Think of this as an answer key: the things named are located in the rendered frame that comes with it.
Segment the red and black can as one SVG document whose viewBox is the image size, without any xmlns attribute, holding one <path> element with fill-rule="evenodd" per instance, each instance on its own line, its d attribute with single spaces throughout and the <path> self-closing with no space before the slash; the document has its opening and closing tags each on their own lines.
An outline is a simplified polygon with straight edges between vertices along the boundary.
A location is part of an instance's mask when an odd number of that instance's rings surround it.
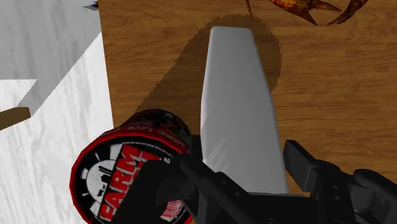
<svg viewBox="0 0 397 224">
<path fill-rule="evenodd" d="M 71 169 L 73 204 L 87 224 L 110 224 L 148 160 L 170 163 L 192 150 L 192 134 L 175 114 L 145 109 L 104 132 L 79 154 Z"/>
</svg>

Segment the wooden table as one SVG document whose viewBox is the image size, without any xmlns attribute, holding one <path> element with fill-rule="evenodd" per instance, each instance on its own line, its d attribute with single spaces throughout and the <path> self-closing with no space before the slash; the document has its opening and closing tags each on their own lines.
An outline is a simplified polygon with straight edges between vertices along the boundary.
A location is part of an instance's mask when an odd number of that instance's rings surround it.
<svg viewBox="0 0 397 224">
<path fill-rule="evenodd" d="M 113 121 L 163 108 L 200 132 L 209 31 L 253 30 L 273 86 L 281 140 L 343 171 L 397 182 L 397 0 L 368 0 L 349 20 L 315 24 L 270 0 L 98 0 Z"/>
</svg>

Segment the tall white tapered box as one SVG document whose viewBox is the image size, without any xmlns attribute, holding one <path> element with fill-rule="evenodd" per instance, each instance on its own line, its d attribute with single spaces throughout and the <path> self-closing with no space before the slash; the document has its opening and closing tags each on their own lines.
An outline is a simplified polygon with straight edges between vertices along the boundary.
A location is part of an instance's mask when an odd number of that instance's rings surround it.
<svg viewBox="0 0 397 224">
<path fill-rule="evenodd" d="M 200 107 L 204 163 L 250 193 L 288 193 L 274 104 L 253 33 L 215 26 Z"/>
</svg>

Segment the orange brown clawed figure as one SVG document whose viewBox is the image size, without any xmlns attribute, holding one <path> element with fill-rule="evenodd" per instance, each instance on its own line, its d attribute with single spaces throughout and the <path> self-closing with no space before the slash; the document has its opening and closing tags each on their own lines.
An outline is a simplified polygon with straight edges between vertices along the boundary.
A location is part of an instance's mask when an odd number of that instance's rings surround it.
<svg viewBox="0 0 397 224">
<path fill-rule="evenodd" d="M 306 21 L 317 25 L 316 21 L 312 18 L 309 11 L 313 9 L 341 11 L 340 8 L 324 2 L 322 0 L 269 0 L 275 6 L 292 13 Z M 362 8 L 369 0 L 349 0 L 346 9 L 327 25 L 342 24 L 350 19 L 360 8 Z"/>
</svg>

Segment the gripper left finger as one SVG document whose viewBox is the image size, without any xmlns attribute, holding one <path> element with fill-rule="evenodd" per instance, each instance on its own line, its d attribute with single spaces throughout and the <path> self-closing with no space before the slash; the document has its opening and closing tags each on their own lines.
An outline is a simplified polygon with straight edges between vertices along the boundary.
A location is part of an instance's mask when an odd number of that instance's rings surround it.
<svg viewBox="0 0 397 224">
<path fill-rule="evenodd" d="M 249 198 L 223 172 L 214 172 L 189 155 L 166 164 L 146 162 L 111 224 L 158 224 L 167 203 L 180 200 L 196 224 L 255 224 L 244 209 Z"/>
</svg>

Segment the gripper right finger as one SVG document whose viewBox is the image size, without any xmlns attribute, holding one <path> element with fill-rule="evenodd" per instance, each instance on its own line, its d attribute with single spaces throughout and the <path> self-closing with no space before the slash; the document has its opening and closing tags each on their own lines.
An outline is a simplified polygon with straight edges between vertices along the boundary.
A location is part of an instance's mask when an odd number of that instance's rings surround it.
<svg viewBox="0 0 397 224">
<path fill-rule="evenodd" d="M 283 159 L 301 191 L 317 202 L 319 224 L 397 224 L 397 184 L 378 172 L 347 174 L 295 140 L 285 141 Z"/>
</svg>

